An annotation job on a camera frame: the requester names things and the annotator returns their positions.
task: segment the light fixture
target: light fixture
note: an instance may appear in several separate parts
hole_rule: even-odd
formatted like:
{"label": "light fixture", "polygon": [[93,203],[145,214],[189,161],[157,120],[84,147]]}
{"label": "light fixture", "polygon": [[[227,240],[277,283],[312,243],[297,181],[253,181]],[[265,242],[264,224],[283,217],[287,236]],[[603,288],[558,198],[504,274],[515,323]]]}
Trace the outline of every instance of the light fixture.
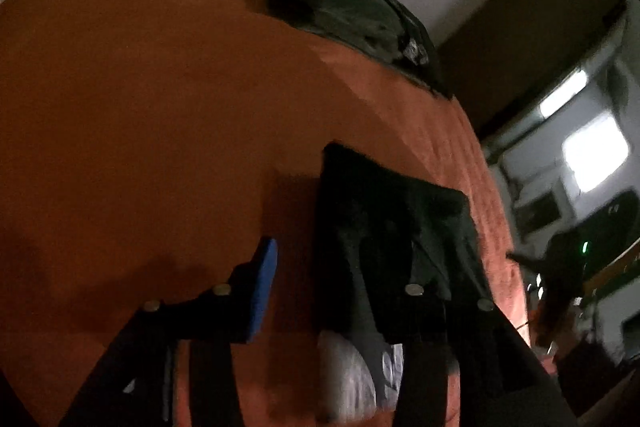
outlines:
{"label": "light fixture", "polygon": [[582,192],[589,192],[620,167],[629,154],[616,119],[605,111],[562,144],[562,154]]}
{"label": "light fixture", "polygon": [[589,78],[582,70],[574,71],[567,79],[554,89],[542,102],[540,102],[540,113],[544,118],[549,118],[569,102],[576,94],[584,89]]}

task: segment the orange fabric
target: orange fabric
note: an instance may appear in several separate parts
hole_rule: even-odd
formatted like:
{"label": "orange fabric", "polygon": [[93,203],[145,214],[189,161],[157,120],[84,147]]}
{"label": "orange fabric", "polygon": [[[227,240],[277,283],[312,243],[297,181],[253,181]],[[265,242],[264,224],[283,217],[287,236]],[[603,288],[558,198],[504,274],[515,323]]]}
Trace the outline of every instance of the orange fabric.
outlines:
{"label": "orange fabric", "polygon": [[458,102],[263,0],[7,0],[0,27],[0,364],[43,427],[140,303],[225,280],[262,234],[280,265],[263,331],[234,347],[242,411],[249,427],[314,425],[309,259],[331,140],[462,190],[497,302],[524,322]]}

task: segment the bed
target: bed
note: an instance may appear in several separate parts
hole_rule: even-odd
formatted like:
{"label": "bed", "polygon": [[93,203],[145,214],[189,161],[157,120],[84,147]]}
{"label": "bed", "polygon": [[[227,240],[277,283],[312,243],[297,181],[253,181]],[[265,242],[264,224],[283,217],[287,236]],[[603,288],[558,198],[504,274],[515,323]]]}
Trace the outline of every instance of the bed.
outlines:
{"label": "bed", "polygon": [[6,0],[0,27],[0,366],[43,427],[137,306],[226,280],[261,235],[280,265],[262,332],[234,346],[242,413],[249,427],[315,425],[310,256],[332,140],[463,191],[495,299],[526,321],[456,100],[290,28],[264,0]]}

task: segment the bright window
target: bright window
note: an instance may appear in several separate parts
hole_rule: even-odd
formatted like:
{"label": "bright window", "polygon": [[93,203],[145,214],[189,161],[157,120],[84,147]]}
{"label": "bright window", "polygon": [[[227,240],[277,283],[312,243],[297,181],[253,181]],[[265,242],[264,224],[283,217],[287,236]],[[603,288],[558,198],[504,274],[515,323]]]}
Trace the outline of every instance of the bright window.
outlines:
{"label": "bright window", "polygon": [[616,119],[606,111],[569,136],[562,153],[580,190],[588,192],[624,163],[629,145]]}
{"label": "bright window", "polygon": [[562,84],[556,87],[545,100],[540,102],[540,113],[542,113],[542,116],[549,118],[576,94],[581,92],[584,86],[587,85],[587,81],[587,74],[582,70],[575,71],[571,74]]}

